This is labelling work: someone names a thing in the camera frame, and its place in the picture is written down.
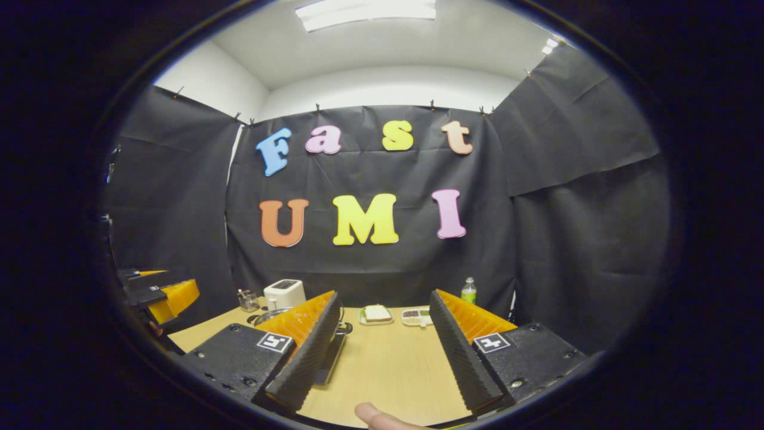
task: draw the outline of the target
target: toaster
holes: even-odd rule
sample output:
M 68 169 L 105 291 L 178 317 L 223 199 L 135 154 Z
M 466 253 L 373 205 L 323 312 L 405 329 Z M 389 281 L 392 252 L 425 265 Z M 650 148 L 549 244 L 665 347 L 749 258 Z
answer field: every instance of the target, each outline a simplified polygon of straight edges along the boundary
M 263 290 L 268 309 L 294 308 L 305 302 L 303 282 L 295 279 L 282 279 Z

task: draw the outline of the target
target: finger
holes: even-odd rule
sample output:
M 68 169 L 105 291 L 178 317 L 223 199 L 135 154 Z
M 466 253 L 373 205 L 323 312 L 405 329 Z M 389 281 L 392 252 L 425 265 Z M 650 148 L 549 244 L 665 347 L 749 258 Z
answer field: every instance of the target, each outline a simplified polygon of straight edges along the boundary
M 154 331 L 154 335 L 156 335 L 157 337 L 161 336 L 162 333 L 164 333 L 164 329 L 162 327 L 157 327 L 157 325 L 154 324 L 153 321 L 148 321 L 148 325 L 149 327 L 151 327 L 151 330 Z
M 425 427 L 400 421 L 394 416 L 377 410 L 371 403 L 361 403 L 355 407 L 355 415 L 368 424 L 372 430 L 421 430 Z
M 377 408 L 369 402 L 359 403 L 355 406 L 355 416 L 360 418 L 361 421 L 365 422 L 367 425 L 371 425 L 371 419 L 375 415 L 381 413 L 382 412 L 378 411 Z

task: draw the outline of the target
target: white ceiling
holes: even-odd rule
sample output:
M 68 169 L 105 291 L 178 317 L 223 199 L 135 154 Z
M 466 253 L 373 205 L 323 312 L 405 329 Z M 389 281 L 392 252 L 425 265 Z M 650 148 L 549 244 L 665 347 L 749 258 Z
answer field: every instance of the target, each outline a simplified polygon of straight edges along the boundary
M 359 67 L 444 66 L 521 80 L 551 34 L 488 0 L 436 0 L 435 21 L 384 19 L 307 33 L 294 10 L 317 0 L 279 0 L 214 37 L 273 90 Z

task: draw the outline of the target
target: table surface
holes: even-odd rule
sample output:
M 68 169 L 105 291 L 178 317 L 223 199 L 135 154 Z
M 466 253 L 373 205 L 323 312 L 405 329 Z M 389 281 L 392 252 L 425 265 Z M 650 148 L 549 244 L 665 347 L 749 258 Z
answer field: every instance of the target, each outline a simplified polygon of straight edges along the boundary
M 417 425 L 469 416 L 435 327 L 403 325 L 403 309 L 409 308 L 390 308 L 392 324 L 367 326 L 358 323 L 360 308 L 345 308 L 343 321 L 353 324 L 353 332 L 345 338 L 332 378 L 326 386 L 313 386 L 297 413 L 363 428 L 366 425 L 353 413 L 360 402 L 372 402 L 379 410 Z M 171 334 L 170 339 L 188 352 L 229 324 L 252 327 L 247 318 L 261 313 L 236 308 Z

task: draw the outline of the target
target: plastic bottle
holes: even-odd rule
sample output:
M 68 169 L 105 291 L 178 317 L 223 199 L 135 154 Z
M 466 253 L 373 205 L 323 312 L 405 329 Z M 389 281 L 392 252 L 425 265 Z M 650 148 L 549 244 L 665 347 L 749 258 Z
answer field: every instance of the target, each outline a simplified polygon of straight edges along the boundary
M 475 304 L 475 298 L 478 296 L 478 289 L 475 288 L 475 280 L 472 277 L 467 278 L 465 287 L 461 289 L 461 300 Z

